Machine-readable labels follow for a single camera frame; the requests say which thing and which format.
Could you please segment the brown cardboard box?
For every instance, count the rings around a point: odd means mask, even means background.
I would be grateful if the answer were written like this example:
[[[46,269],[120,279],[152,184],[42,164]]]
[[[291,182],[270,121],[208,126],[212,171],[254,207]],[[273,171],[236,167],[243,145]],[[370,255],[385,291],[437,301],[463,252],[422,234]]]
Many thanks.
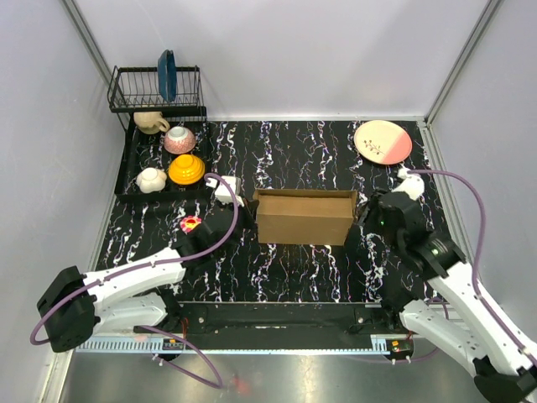
[[[260,243],[342,246],[355,219],[356,191],[257,189]]]

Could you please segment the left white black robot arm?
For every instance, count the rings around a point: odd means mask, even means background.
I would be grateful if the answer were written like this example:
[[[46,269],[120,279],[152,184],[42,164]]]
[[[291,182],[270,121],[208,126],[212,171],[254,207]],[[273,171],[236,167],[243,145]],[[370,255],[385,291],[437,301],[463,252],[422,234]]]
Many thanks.
[[[37,302],[37,328],[47,334],[43,342],[63,353],[97,332],[141,326],[173,332],[180,325],[180,310],[159,296],[146,301],[142,293],[207,270],[221,251],[237,243],[243,229],[256,227],[257,208],[249,200],[217,208],[171,246],[130,264],[90,273],[75,266],[63,269]]]

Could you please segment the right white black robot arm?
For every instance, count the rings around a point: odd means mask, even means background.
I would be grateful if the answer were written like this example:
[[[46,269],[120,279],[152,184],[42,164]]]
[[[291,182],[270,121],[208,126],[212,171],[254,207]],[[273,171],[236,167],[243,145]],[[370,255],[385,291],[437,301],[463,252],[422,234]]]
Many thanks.
[[[449,233],[429,230],[420,204],[402,191],[375,191],[359,224],[383,237],[401,263],[447,299],[460,327],[401,285],[383,288],[381,323],[407,329],[456,360],[489,402],[527,402],[536,391],[536,344],[472,277]]]

